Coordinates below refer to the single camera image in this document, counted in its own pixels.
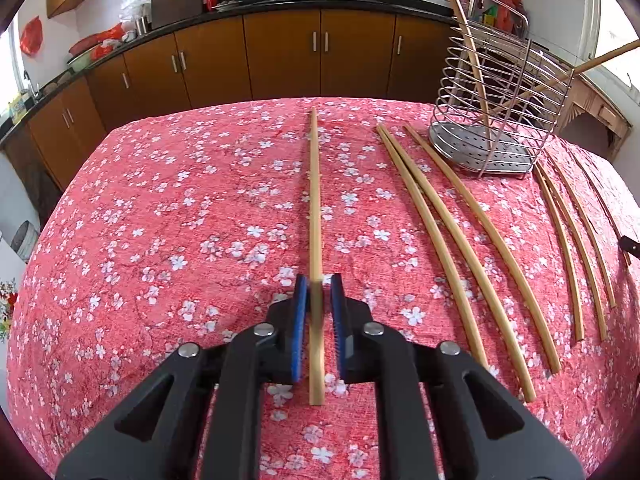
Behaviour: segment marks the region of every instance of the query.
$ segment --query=perforated metal base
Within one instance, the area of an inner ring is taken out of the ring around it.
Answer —
[[[532,151],[510,134],[492,128],[492,136],[498,135],[500,138],[484,172],[529,173],[535,160]],[[476,173],[482,170],[489,155],[484,126],[438,122],[430,126],[429,136],[433,147],[449,160]]]

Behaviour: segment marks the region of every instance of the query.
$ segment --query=pink floral tablecloth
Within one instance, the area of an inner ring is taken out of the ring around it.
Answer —
[[[230,341],[264,318],[308,273],[308,112],[321,133],[324,271],[374,318],[424,344],[467,348],[442,266],[374,132],[384,121],[440,192],[471,240],[511,319],[538,399],[527,407],[591,472],[619,439],[640,370],[640,262],[627,269],[586,165],[624,234],[638,206],[611,165],[553,139],[548,150],[596,227],[618,307],[591,254],[610,339],[601,342],[576,251],[586,339],[577,343],[558,238],[531,176],[463,179],[529,279],[562,362],[552,375],[522,296],[483,228],[432,160],[402,132],[423,132],[431,105],[370,99],[251,102],[151,118],[112,132],[84,164],[44,228],[25,273],[8,356],[10,415],[50,473],[62,456],[185,341]],[[546,164],[558,186],[558,177]],[[564,197],[570,201],[566,192]],[[447,232],[495,377],[518,395],[513,367],[477,283]],[[266,389],[263,478],[377,478],[373,389],[338,379],[326,320],[326,404],[308,381]]]

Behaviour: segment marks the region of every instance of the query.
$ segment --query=silver screw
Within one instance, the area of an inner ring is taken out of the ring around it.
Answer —
[[[271,323],[260,323],[254,326],[254,334],[260,337],[267,337],[275,332]]]
[[[196,357],[198,352],[200,351],[200,347],[196,345],[196,343],[185,343],[184,345],[178,348],[178,355],[180,357]]]
[[[440,343],[440,351],[444,355],[458,355],[460,353],[460,347],[453,341],[443,341]]]
[[[362,329],[367,335],[382,335],[385,332],[385,327],[376,323],[375,321],[369,321],[364,324]]]

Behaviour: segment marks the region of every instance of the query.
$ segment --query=triangular cutout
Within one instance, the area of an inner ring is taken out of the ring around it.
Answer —
[[[140,442],[151,440],[173,384],[174,376],[165,377],[137,406],[116,423],[116,431],[128,434]]]
[[[476,410],[482,420],[486,436],[498,440],[524,428],[524,421],[508,403],[489,389],[474,373],[465,376],[466,385],[473,397]]]

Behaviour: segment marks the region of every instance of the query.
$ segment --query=metal utensil holder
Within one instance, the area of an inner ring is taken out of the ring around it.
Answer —
[[[441,155],[469,171],[526,174],[558,122],[573,76],[531,40],[469,22],[484,80],[483,119],[469,49],[462,30],[450,57],[431,119],[430,140]]]

